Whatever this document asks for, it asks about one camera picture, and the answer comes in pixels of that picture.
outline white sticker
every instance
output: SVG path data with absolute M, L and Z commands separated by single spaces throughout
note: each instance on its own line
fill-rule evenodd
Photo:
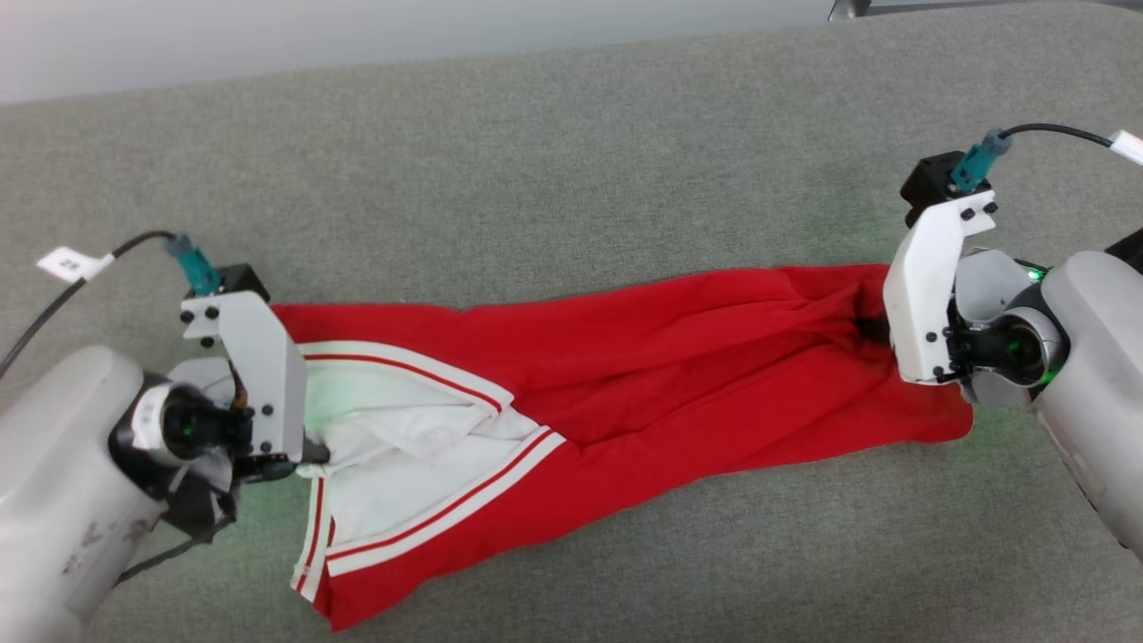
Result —
M 104 267 L 111 265 L 112 260 L 115 260 L 115 257 L 110 254 L 103 258 L 95 258 L 67 247 L 58 247 L 35 264 L 64 281 L 74 283 L 80 279 L 90 281 Z
M 170 395 L 170 385 L 150 388 L 135 403 L 131 415 L 131 447 L 139 451 L 160 451 L 166 448 L 162 437 L 162 408 Z

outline white stripe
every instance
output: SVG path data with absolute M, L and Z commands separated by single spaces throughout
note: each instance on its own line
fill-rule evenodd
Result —
M 536 432 L 536 435 L 543 435 L 545 432 L 547 432 L 547 427 L 541 427 Z M 531 442 L 535 442 L 535 440 L 533 440 L 533 436 L 529 436 L 529 441 L 526 441 L 525 444 L 521 447 L 521 449 L 513 451 L 512 455 L 507 457 L 507 461 L 511 463 L 515 457 L 519 456 L 521 450 L 527 449 L 528 448 L 527 445 L 530 444 Z M 528 474 L 528 472 L 534 469 L 536 465 L 543 461 L 544 458 L 546 458 L 549 455 L 555 451 L 555 449 L 561 444 L 563 444 L 566 441 L 563 440 L 563 436 L 552 432 L 551 434 L 547 435 L 547 437 L 544 437 L 539 442 L 539 444 L 537 444 L 536 448 L 531 450 L 530 453 L 525 456 L 523 459 L 517 463 L 514 467 L 507 471 L 507 473 L 505 473 L 503 477 L 489 484 L 485 489 L 480 490 L 472 498 L 464 501 L 464 504 L 462 504 L 461 506 L 456 507 L 448 514 L 445 514 L 443 516 L 438 519 L 432 524 L 425 527 L 424 529 L 408 536 L 407 538 L 393 542 L 392 545 L 377 547 L 376 549 L 369 549 L 366 552 L 361 552 L 359 554 L 353 554 L 351 556 L 345 556 L 343 558 L 336 558 L 329 561 L 327 563 L 329 576 L 341 576 L 343 573 L 353 572 L 365 568 L 370 568 L 373 565 L 384 563 L 385 561 L 391 561 L 397 556 L 410 552 L 411 549 L 421 545 L 424 545 L 429 540 L 432 540 L 433 538 L 445 533 L 449 529 L 459 524 L 461 521 L 467 519 L 472 514 L 475 514 L 477 511 L 479 511 L 485 505 L 488 505 L 489 503 L 495 500 L 502 493 L 511 489 L 512 485 L 520 482 L 520 480 L 522 480 L 523 476 Z M 329 554 L 367 546 L 369 542 L 382 542 L 387 538 L 392 538 L 393 536 L 400 535 L 402 531 L 411 529 L 413 527 L 416 527 L 417 524 L 421 524 L 422 522 L 437 515 L 443 508 L 455 503 L 458 498 L 463 497 L 465 493 L 472 491 L 477 487 L 480 487 L 489 479 L 496 476 L 503 471 L 504 471 L 503 467 L 498 467 L 490 475 L 485 476 L 482 480 L 477 481 L 475 483 L 466 487 L 465 489 L 461 490 L 449 499 L 442 501 L 438 506 L 425 512 L 417 519 L 409 521 L 403 525 L 403 529 L 401 528 L 393 529 L 386 532 L 385 536 L 373 537 L 369 539 L 359 540 L 357 542 L 346 542 L 344 545 L 336 545 L 329 549 Z
M 400 364 L 406 364 L 422 371 L 426 371 L 434 376 L 438 376 L 449 383 L 459 385 L 466 389 L 471 389 L 501 403 L 502 407 L 507 407 L 512 403 L 512 394 L 499 385 L 486 380 L 479 376 L 469 373 L 467 371 L 462 371 L 456 367 L 450 367 L 433 360 L 431 357 L 421 355 L 408 349 L 403 349 L 395 346 L 383 345 L 378 343 L 358 343 L 358 341 L 334 341 L 334 343 L 311 343 L 305 345 L 298 345 L 298 351 L 302 352 L 303 356 L 306 355 L 363 355 L 367 357 L 377 357 L 381 360 L 390 360 L 392 362 L 398 362 Z M 465 399 L 470 399 L 473 402 L 488 405 L 488 402 L 481 400 L 477 396 L 466 395 L 464 392 L 457 391 L 454 387 L 447 387 L 441 385 L 432 378 L 425 378 L 423 376 L 417 376 L 405 369 L 398 369 L 394 367 L 385 367 L 384 364 L 375 364 L 379 369 L 390 369 L 393 371 L 399 371 L 401 375 L 416 378 L 418 381 L 423 381 L 429 386 L 434 388 L 446 391 L 454 395 L 462 395 Z
M 290 589 L 297 587 L 297 581 L 305 576 L 305 584 L 302 585 L 299 594 L 309 602 L 318 595 L 318 585 L 321 584 L 321 569 L 326 564 L 326 545 L 329 542 L 329 503 L 322 499 L 321 515 L 317 515 L 318 509 L 318 481 L 310 485 L 310 513 L 309 523 L 305 527 L 305 545 L 302 547 L 302 556 L 294 566 L 294 576 L 290 578 Z M 313 540 L 313 530 L 318 529 L 318 540 Z M 310 558 L 311 545 L 314 546 L 313 561 L 310 566 L 305 566 L 305 561 Z

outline white tag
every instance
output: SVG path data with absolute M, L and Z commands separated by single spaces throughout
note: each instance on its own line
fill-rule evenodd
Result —
M 74 283 L 80 279 L 90 281 L 93 276 L 102 272 L 104 267 L 111 265 L 113 260 L 115 260 L 115 257 L 110 254 L 103 258 L 95 258 L 67 247 L 58 247 L 35 264 L 64 281 Z
M 1143 164 L 1143 139 L 1120 129 L 1111 137 L 1111 151 Z

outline wall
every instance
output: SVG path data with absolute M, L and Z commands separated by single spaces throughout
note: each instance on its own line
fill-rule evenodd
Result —
M 832 0 L 0 0 L 0 103 L 825 22 Z

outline cable label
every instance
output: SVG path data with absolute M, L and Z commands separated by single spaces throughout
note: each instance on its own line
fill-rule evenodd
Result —
M 106 255 L 103 258 L 96 258 L 94 256 L 87 256 L 83 252 L 75 251 L 69 247 L 61 246 L 48 256 L 41 258 L 35 264 L 42 267 L 48 273 L 67 281 L 69 283 L 74 283 L 80 279 L 91 280 L 96 274 L 103 271 L 104 267 L 111 265 L 111 262 L 115 257 L 112 255 Z

